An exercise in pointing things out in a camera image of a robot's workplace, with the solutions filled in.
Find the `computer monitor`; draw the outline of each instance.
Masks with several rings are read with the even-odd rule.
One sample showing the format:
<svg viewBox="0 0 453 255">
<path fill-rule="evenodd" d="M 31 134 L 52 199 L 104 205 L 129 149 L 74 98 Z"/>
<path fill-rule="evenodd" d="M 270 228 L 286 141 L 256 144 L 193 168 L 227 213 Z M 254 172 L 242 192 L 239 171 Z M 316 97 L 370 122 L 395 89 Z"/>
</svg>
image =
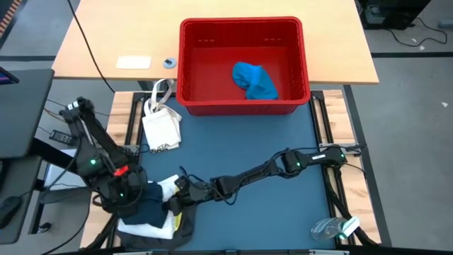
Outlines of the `computer monitor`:
<svg viewBox="0 0 453 255">
<path fill-rule="evenodd" d="M 0 85 L 17 84 L 19 79 L 0 67 Z"/>
</svg>

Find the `red clamp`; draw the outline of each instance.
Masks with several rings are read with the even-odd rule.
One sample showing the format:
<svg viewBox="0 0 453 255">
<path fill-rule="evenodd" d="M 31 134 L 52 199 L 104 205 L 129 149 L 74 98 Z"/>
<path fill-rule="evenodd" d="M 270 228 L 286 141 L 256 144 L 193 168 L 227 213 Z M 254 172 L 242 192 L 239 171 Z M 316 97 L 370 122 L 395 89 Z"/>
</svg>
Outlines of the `red clamp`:
<svg viewBox="0 0 453 255">
<path fill-rule="evenodd" d="M 115 176 L 122 176 L 123 174 L 126 174 L 127 171 L 129 171 L 129 167 L 123 166 L 122 168 L 117 169 L 117 171 L 115 172 Z"/>
</svg>

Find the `white cloth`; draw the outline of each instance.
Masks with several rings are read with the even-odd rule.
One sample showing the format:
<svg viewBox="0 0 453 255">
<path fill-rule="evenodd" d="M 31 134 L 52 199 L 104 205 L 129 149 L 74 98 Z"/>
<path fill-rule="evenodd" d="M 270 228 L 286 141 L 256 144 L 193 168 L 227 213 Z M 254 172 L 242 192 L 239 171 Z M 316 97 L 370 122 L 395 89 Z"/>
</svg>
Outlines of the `white cloth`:
<svg viewBox="0 0 453 255">
<path fill-rule="evenodd" d="M 173 109 L 164 105 L 171 95 L 174 80 L 169 79 L 170 85 L 164 97 L 157 102 L 157 87 L 165 79 L 158 80 L 144 106 L 145 116 L 142 118 L 143 129 L 151 152 L 162 152 L 179 147 L 181 134 L 179 122 L 182 117 Z"/>
<path fill-rule="evenodd" d="M 175 181 L 177 175 L 158 182 L 162 186 L 162 201 L 168 201 L 177 191 Z M 121 219 L 118 222 L 118 230 L 128 234 L 134 234 L 141 237 L 153 237 L 160 239 L 173 239 L 173 233 L 176 231 L 176 217 L 170 210 L 162 228 L 151 226 L 150 224 L 126 225 Z"/>
</svg>

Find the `blue towel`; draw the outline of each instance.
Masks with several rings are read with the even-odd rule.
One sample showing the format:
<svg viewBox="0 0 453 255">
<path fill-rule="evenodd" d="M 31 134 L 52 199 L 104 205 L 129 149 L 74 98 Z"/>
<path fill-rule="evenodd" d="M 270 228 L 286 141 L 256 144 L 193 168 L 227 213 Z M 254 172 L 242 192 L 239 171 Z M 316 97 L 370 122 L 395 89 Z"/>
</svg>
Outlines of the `blue towel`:
<svg viewBox="0 0 453 255">
<path fill-rule="evenodd" d="M 261 66 L 237 62 L 233 67 L 233 80 L 247 90 L 247 99 L 278 99 L 274 83 Z"/>
</svg>

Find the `black bag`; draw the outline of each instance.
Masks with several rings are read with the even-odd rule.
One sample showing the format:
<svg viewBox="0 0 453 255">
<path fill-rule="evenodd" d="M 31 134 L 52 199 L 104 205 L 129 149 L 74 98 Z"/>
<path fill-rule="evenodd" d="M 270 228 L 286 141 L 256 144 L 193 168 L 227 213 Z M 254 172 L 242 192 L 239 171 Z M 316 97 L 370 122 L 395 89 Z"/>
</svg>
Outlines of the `black bag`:
<svg viewBox="0 0 453 255">
<path fill-rule="evenodd" d="M 151 237 L 141 237 L 117 231 L 117 236 L 121 238 L 121 244 L 126 249 L 166 249 L 174 250 L 187 244 L 192 239 L 195 228 L 195 212 L 197 206 L 192 205 L 183 209 L 183 216 L 178 230 L 173 234 L 173 239 L 159 239 Z"/>
</svg>

